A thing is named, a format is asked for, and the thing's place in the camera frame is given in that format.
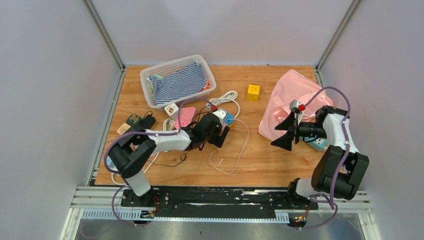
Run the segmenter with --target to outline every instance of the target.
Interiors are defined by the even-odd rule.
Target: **blue and white striped shirt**
[[[196,94],[205,88],[208,81],[200,62],[193,62],[163,79],[153,75],[148,78],[153,88],[153,101],[157,105]]]

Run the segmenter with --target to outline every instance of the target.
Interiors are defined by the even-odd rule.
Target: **floor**
[[[132,113],[144,116],[147,111],[152,111],[153,116],[156,118],[156,124],[153,129],[162,130],[162,123],[168,116],[165,112],[159,112],[147,106],[140,83],[140,71],[146,67],[128,67],[105,147],[109,146],[111,137],[119,136],[117,133],[118,128]],[[215,77],[217,87],[209,98],[218,98],[230,90],[236,90],[239,94],[237,101],[241,106],[241,113],[238,119],[244,121],[249,129],[248,136],[246,127],[241,122],[236,122],[228,133],[223,147],[210,157],[210,161],[223,171],[230,172],[234,169],[241,149],[248,137],[248,142],[241,155],[237,169],[233,174],[224,174],[216,170],[208,162],[211,152],[216,147],[206,144],[203,151],[196,149],[189,152],[186,161],[177,167],[153,165],[146,173],[150,184],[168,186],[284,187],[295,178],[310,177],[323,155],[322,152],[303,142],[293,145],[292,151],[271,146],[271,141],[258,133],[258,127],[274,86],[280,77],[288,70],[294,69],[316,82],[313,67],[212,65],[210,69]],[[249,84],[260,86],[258,101],[246,100]],[[194,106],[199,110],[204,105],[204,102],[196,101],[188,104],[187,107]],[[224,103],[221,107],[234,115],[237,113],[237,107],[232,102]],[[180,161],[180,155],[180,151],[161,152],[156,163],[175,165]],[[119,176],[116,176],[115,179],[117,182],[122,182]],[[111,180],[111,174],[106,171],[103,162],[100,164],[95,184],[114,184]]]
[[[311,213],[307,226],[324,222],[329,213]],[[76,240],[88,239],[154,239],[154,240],[365,240],[355,213],[338,213],[333,221],[312,230],[294,231],[278,223],[220,223],[157,221],[144,227],[124,225],[117,220],[83,220]]]

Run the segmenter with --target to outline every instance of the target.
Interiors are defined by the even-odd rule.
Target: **power strip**
[[[305,137],[304,140],[305,142],[311,141],[312,139],[314,139],[315,137]],[[324,138],[318,138],[315,141],[312,142],[308,142],[307,144],[311,145],[314,149],[318,150],[318,151],[322,151],[326,145],[327,145],[327,140]]]

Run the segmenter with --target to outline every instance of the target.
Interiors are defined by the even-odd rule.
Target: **green object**
[[[159,79],[159,80],[162,80],[162,79],[164,79],[164,77],[163,76],[161,76],[161,75],[158,75],[158,74],[155,74],[155,75],[153,75],[153,77],[156,77],[157,79]]]
[[[142,120],[142,117],[132,113],[127,119],[126,119],[126,123],[130,126],[133,126],[135,124],[138,124],[140,121]]]
[[[153,75],[153,77],[157,78],[158,80],[162,80],[162,79],[164,79],[164,77],[163,77],[163,76],[158,75],[158,74]],[[151,93],[153,93],[153,86],[152,86],[152,82],[150,81],[150,79],[149,79],[149,78],[147,78],[147,81],[148,81],[147,89],[148,89]]]

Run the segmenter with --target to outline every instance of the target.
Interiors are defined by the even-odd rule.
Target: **blue object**
[[[234,116],[231,113],[227,112],[224,118],[224,123],[226,123],[227,126],[230,126],[231,124],[233,124]]]
[[[153,88],[153,101],[157,105],[197,94],[205,88],[208,81],[200,62],[193,62],[163,79],[157,75],[150,75],[148,78]]]
[[[314,138],[315,137],[305,137],[304,140],[305,142],[307,142],[307,141],[311,141]],[[318,151],[322,151],[327,145],[327,140],[324,138],[318,138],[317,140],[308,142],[307,144],[311,145],[314,149]]]
[[[109,156],[106,157],[106,164],[110,169],[115,168],[115,164],[112,162],[112,159]]]

